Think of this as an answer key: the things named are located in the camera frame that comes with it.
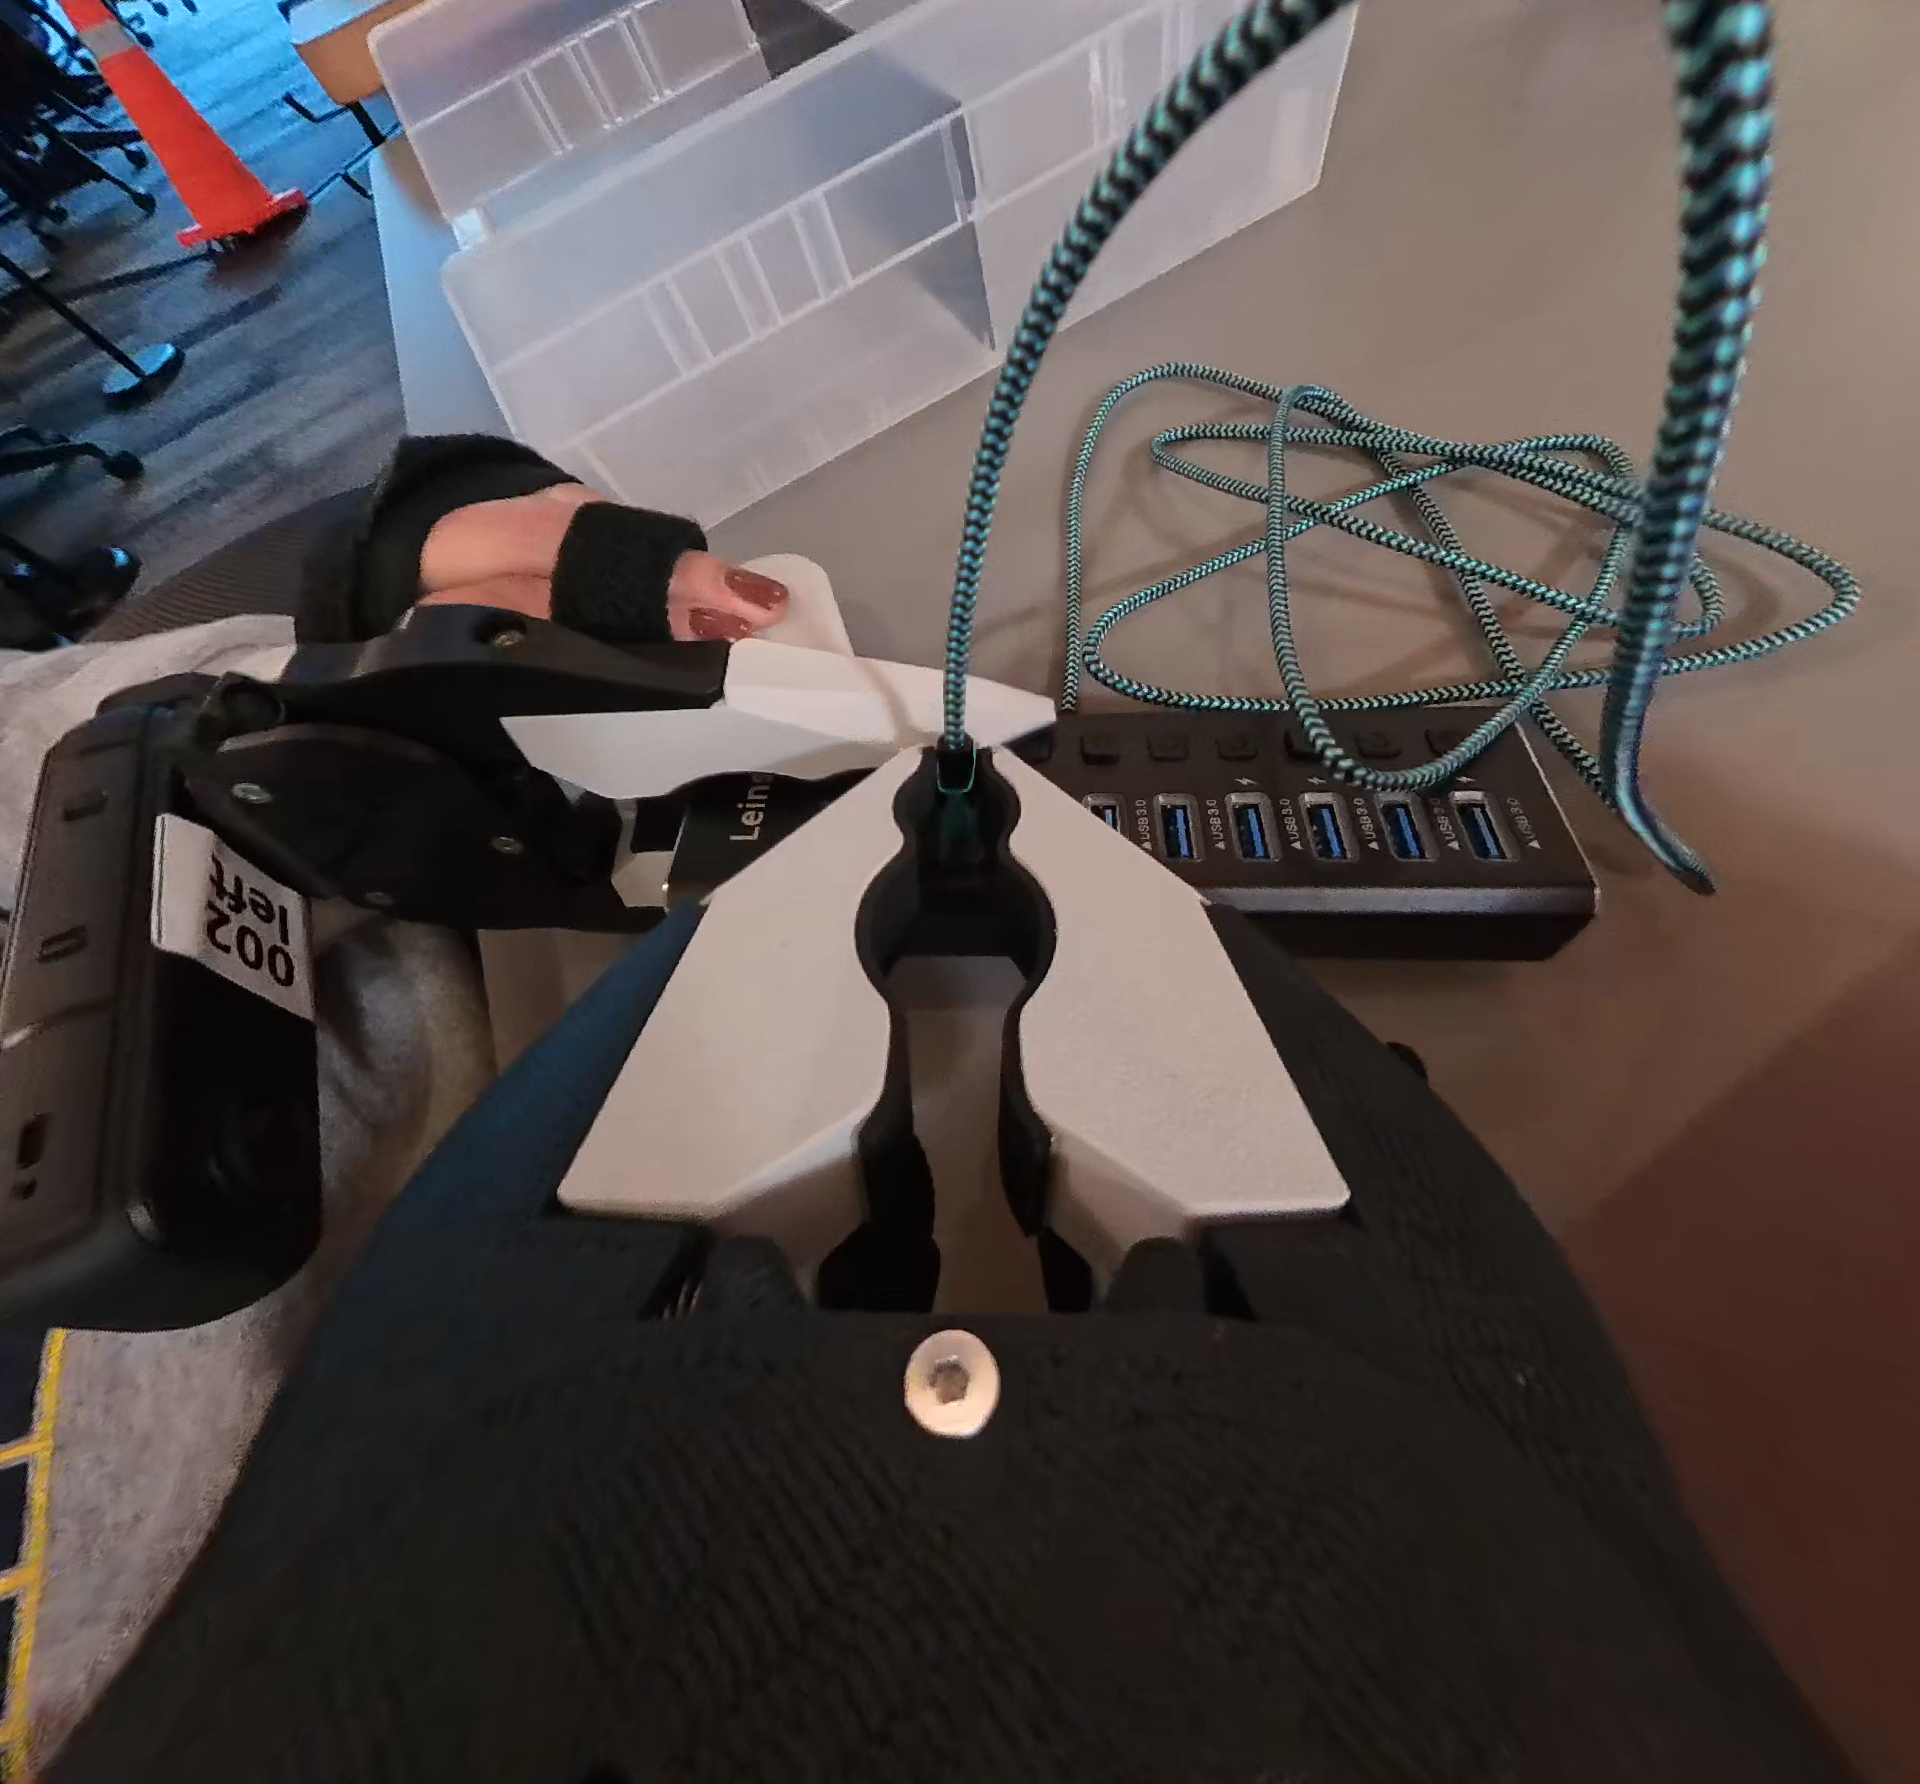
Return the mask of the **black office chair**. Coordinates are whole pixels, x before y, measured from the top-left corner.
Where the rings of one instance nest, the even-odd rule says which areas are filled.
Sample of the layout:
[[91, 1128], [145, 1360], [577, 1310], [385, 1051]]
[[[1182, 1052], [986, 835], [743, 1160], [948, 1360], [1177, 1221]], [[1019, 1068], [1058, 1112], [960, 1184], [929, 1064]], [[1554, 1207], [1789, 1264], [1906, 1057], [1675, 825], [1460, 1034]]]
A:
[[[155, 46], [159, 21], [197, 15], [193, 0], [100, 2], [141, 47]], [[2, 0], [2, 24], [4, 224], [58, 251], [69, 199], [89, 188], [111, 188], [135, 212], [152, 214], [157, 196], [138, 185], [152, 155], [122, 115], [61, 0]]]

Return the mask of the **clear plastic divided tray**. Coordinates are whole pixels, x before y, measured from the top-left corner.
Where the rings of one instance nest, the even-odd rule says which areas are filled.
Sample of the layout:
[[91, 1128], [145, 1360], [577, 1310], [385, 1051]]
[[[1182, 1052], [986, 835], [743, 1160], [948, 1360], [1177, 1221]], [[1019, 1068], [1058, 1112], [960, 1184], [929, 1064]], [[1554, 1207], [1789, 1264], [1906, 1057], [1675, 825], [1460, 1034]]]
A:
[[371, 55], [507, 433], [719, 525], [995, 373], [1250, 0], [424, 0]]

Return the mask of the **person's left hand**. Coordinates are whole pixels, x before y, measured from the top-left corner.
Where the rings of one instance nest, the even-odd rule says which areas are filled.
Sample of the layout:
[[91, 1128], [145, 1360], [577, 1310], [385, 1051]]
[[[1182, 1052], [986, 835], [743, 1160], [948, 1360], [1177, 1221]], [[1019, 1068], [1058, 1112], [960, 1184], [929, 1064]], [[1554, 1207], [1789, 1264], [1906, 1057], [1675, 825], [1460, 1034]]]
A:
[[302, 644], [367, 644], [426, 607], [474, 607], [603, 644], [743, 641], [788, 589], [707, 549], [692, 521], [603, 498], [492, 433], [405, 435], [302, 564]]

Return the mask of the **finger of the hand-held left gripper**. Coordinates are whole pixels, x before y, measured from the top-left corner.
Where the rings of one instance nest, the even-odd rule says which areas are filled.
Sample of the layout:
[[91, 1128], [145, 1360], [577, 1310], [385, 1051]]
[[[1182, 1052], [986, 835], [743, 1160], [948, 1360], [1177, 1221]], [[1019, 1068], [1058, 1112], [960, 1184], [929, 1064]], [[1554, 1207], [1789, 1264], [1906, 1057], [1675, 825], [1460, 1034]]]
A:
[[823, 781], [869, 771], [944, 727], [944, 674], [788, 644], [738, 644], [703, 709], [507, 716], [540, 772], [572, 785], [692, 785], [731, 772]]

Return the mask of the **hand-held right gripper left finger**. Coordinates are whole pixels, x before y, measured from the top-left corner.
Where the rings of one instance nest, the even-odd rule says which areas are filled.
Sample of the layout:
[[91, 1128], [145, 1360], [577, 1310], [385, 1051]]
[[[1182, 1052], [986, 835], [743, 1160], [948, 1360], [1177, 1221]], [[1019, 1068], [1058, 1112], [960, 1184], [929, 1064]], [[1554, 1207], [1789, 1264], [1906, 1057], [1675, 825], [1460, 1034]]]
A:
[[581, 1220], [765, 1240], [837, 1308], [927, 1308], [931, 1173], [883, 988], [905, 748], [727, 878], [690, 920], [558, 1190]]

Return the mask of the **black usb hub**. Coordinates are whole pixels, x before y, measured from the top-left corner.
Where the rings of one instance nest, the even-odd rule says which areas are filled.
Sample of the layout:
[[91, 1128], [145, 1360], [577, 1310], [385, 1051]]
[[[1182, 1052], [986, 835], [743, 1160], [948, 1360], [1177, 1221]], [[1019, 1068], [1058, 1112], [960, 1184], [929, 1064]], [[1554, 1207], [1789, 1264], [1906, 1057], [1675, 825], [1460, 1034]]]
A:
[[[1333, 727], [1371, 768], [1400, 771], [1452, 751], [1481, 716], [1416, 706]], [[1065, 713], [1014, 748], [1294, 956], [1537, 960], [1598, 911], [1588, 857], [1517, 730], [1447, 788], [1384, 794], [1336, 785], [1280, 716]], [[699, 901], [864, 775], [723, 772], [644, 799], [621, 882], [642, 907]]]

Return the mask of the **orange traffic cone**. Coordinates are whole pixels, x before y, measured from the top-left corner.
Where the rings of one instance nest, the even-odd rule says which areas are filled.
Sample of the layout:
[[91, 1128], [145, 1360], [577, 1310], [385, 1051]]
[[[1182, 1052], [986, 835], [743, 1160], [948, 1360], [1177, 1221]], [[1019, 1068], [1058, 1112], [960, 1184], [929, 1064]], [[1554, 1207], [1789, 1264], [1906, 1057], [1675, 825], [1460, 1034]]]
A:
[[178, 194], [188, 251], [229, 251], [301, 221], [299, 188], [267, 190], [191, 105], [106, 0], [54, 0], [168, 185]]

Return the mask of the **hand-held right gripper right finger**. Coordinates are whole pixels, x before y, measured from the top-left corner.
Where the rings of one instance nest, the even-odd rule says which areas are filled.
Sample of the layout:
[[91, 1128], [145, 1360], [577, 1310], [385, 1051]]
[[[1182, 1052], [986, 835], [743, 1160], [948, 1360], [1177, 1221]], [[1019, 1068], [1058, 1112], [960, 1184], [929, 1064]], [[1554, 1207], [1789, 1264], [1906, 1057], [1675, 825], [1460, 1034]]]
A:
[[1012, 1036], [1041, 1232], [1106, 1290], [1139, 1244], [1338, 1217], [1351, 1187], [1201, 895], [1018, 756], [986, 762], [1051, 933]]

